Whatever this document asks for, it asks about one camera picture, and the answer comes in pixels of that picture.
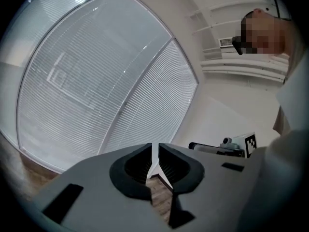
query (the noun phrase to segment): window blinds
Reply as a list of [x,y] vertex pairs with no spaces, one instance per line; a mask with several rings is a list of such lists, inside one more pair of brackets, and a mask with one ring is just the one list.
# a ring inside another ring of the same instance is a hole
[[102,153],[143,143],[169,143],[196,87],[188,62],[171,41],[127,102]]
[[26,0],[1,40],[0,130],[16,147],[17,96],[25,68],[42,37],[82,1],[86,0]]
[[18,101],[20,148],[57,172],[96,155],[170,38],[136,0],[91,0],[65,16],[28,65]]

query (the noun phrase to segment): wooden surface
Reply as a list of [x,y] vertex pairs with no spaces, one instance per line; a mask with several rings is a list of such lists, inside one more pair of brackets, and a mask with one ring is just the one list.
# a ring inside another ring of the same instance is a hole
[[31,200],[46,183],[58,175],[20,154],[1,133],[0,153],[2,174],[18,197]]
[[159,213],[162,219],[168,223],[173,198],[172,192],[158,177],[147,179],[146,186],[151,190],[153,208]]

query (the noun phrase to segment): air vent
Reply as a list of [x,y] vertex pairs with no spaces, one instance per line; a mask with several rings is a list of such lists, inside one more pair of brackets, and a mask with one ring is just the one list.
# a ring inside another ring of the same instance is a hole
[[219,45],[220,45],[220,48],[223,48],[223,47],[233,47],[232,37],[219,39]]

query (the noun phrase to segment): black cable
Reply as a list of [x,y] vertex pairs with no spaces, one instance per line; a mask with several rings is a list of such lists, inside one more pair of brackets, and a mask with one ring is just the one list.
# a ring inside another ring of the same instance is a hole
[[278,18],[280,18],[280,12],[279,12],[279,6],[278,6],[278,3],[277,3],[277,0],[274,0],[274,1],[275,1],[276,9],[277,9]]

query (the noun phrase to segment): person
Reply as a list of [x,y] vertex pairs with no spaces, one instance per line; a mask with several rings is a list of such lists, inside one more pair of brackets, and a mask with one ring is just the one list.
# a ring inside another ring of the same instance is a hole
[[[262,9],[254,9],[242,19],[240,41],[247,53],[287,54],[289,65],[283,83],[292,75],[306,49],[293,21],[274,17]],[[290,130],[281,107],[273,129],[280,135]]]

